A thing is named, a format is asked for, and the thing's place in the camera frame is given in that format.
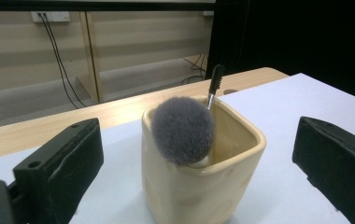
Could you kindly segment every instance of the gray brush bristles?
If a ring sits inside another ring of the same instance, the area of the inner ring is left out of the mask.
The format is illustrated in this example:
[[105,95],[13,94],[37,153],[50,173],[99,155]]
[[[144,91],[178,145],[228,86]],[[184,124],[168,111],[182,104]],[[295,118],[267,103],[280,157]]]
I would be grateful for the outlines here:
[[151,132],[164,158],[177,165],[189,165],[209,153],[214,122],[209,110],[200,102],[174,97],[154,111]]

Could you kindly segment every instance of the wall socket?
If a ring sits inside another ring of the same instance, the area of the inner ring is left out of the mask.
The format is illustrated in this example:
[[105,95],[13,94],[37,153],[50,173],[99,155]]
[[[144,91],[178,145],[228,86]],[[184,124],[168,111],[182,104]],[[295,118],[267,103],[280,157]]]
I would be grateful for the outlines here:
[[70,21],[70,14],[68,11],[32,11],[31,13],[34,22],[43,22],[38,13],[43,15],[45,13],[47,20],[50,22]]

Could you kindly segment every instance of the ceramic cup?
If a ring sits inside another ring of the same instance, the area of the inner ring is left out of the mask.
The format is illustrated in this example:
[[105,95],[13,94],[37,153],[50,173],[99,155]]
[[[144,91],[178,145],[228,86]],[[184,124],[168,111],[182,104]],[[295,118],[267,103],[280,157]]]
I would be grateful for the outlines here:
[[[193,97],[205,103],[205,96]],[[142,185],[159,224],[217,224],[234,212],[265,148],[264,135],[224,102],[215,99],[211,114],[215,139],[210,164],[178,166],[163,158],[151,134],[156,107],[142,118]]]

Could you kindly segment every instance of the electrical cable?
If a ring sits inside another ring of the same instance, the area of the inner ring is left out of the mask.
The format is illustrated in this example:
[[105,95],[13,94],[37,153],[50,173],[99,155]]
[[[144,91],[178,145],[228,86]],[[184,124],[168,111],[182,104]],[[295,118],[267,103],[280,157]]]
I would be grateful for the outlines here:
[[73,88],[72,84],[70,83],[69,77],[67,76],[66,70],[64,69],[64,64],[63,64],[63,62],[62,62],[61,55],[60,55],[59,50],[58,50],[58,45],[56,44],[56,40],[55,40],[55,37],[54,37],[53,32],[52,32],[52,30],[51,30],[50,23],[49,23],[49,21],[47,20],[47,17],[46,17],[46,22],[47,22],[48,28],[49,28],[49,30],[50,30],[50,34],[51,34],[52,40],[53,40],[53,42],[54,42],[54,44],[55,44],[57,59],[59,60],[59,63],[61,64],[61,66],[62,66],[62,68],[63,68],[63,70],[64,70],[64,76],[66,77],[67,83],[69,83],[69,86],[70,86],[72,92],[74,93],[74,95],[76,96],[76,99],[77,99],[84,107],[87,107],[85,104],[83,104],[83,103],[80,101],[80,99],[78,98],[78,96],[77,96],[77,94],[76,94],[76,92],[75,92],[75,89]]
[[72,99],[70,98],[69,93],[68,93],[68,91],[67,91],[67,89],[66,89],[66,85],[65,85],[65,83],[64,83],[64,76],[66,77],[66,80],[67,80],[67,82],[68,82],[68,84],[69,84],[69,86],[70,86],[72,92],[73,92],[74,95],[76,96],[76,99],[77,99],[84,107],[86,107],[86,105],[83,104],[83,103],[80,101],[80,99],[78,98],[78,96],[77,96],[77,94],[76,94],[76,92],[75,92],[75,90],[74,90],[72,84],[70,83],[69,77],[67,76],[66,70],[65,70],[65,68],[64,68],[64,64],[63,64],[62,59],[61,59],[61,55],[60,55],[60,53],[59,53],[58,45],[57,45],[57,43],[56,43],[55,37],[54,37],[53,32],[52,32],[52,30],[51,30],[49,20],[47,19],[47,15],[46,15],[45,13],[43,13],[43,14],[38,13],[37,15],[38,15],[38,16],[41,18],[41,20],[43,21],[43,24],[44,24],[44,26],[46,27],[46,30],[47,30],[47,34],[49,35],[50,42],[51,42],[51,44],[52,44],[52,48],[53,48],[53,50],[54,50],[54,54],[55,54],[55,57],[56,57],[56,60],[57,60],[57,63],[58,63],[58,67],[59,67],[59,71],[60,71],[60,74],[61,74],[62,82],[63,82],[63,84],[64,84],[64,92],[66,93],[67,98],[69,99],[70,103],[71,103],[76,109],[78,109],[78,106],[76,106],[76,105],[73,103],[73,101],[72,101]]
[[243,34],[242,34],[241,48],[240,48],[241,50],[239,50],[239,57],[238,57],[238,60],[241,60],[242,51],[243,51],[243,48],[244,48],[245,32],[247,31],[247,24],[248,24],[248,17],[249,17],[249,9],[250,9],[250,0],[248,0],[247,15],[245,16],[245,19],[244,19],[244,29],[243,29]]
[[[181,80],[180,85],[183,85],[184,81],[186,81],[186,80],[187,80],[187,83],[186,83],[186,84],[189,84],[189,83],[190,83],[190,80],[191,80],[192,78],[194,78],[194,77],[199,77],[199,78],[201,78],[202,80],[205,79],[204,76],[203,76],[203,74],[202,74],[202,72],[205,72],[205,70],[202,68],[202,66],[203,66],[203,64],[204,64],[204,60],[205,60],[205,56],[206,56],[206,55],[207,55],[207,54],[204,54],[204,55],[201,54],[201,55],[197,58],[197,60],[195,61],[195,63],[192,63],[192,62],[190,62],[190,61],[188,61],[188,60],[185,59],[185,61],[187,61],[187,62],[189,62],[189,63],[192,64],[191,70],[199,70],[199,71],[200,71],[200,76],[186,77],[186,78],[184,78],[183,80]],[[202,57],[201,66],[198,66],[197,63],[198,63],[198,61],[200,61],[201,57]]]

